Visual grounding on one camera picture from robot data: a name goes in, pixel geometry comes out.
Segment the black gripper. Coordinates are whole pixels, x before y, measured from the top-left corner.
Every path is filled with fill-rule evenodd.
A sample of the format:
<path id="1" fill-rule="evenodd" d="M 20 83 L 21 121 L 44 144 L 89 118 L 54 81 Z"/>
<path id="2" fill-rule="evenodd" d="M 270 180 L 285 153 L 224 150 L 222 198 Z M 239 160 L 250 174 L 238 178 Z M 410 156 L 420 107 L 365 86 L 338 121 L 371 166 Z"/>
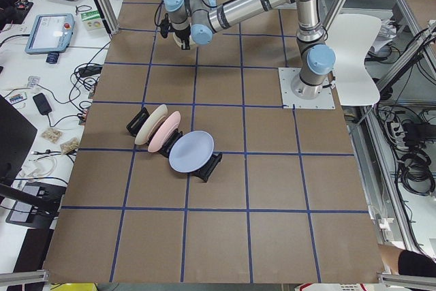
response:
<path id="1" fill-rule="evenodd" d="M 189 50 L 190 49 L 190 36 L 191 36 L 191 29 L 186 28 L 183 30 L 176 30 L 174 32 L 176 38 L 178 41 L 181 42 L 181 49 L 182 50 Z"/>

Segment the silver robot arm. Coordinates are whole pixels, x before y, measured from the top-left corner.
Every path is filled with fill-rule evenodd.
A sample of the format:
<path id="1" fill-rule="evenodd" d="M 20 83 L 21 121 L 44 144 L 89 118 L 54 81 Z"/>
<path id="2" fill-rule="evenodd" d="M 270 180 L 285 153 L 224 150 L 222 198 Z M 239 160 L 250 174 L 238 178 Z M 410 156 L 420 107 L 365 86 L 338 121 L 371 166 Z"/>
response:
<path id="1" fill-rule="evenodd" d="M 318 0 L 162 0 L 165 15 L 158 23 L 163 38 L 175 34 L 182 50 L 191 44 L 210 44 L 213 35 L 285 4 L 296 5 L 296 32 L 302 67 L 291 82 L 292 93 L 312 100 L 320 95 L 336 61 L 325 43 L 326 29 L 320 20 Z"/>

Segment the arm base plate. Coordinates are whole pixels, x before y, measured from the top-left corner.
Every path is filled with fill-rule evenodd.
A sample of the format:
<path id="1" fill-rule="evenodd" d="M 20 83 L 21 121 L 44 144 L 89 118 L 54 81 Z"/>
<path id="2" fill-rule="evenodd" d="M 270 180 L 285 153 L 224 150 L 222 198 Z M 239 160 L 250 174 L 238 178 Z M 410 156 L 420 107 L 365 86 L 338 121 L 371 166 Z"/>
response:
<path id="1" fill-rule="evenodd" d="M 299 67 L 279 67 L 279 84 L 284 109 L 334 110 L 335 104 L 328 77 L 318 86 L 300 79 Z"/>

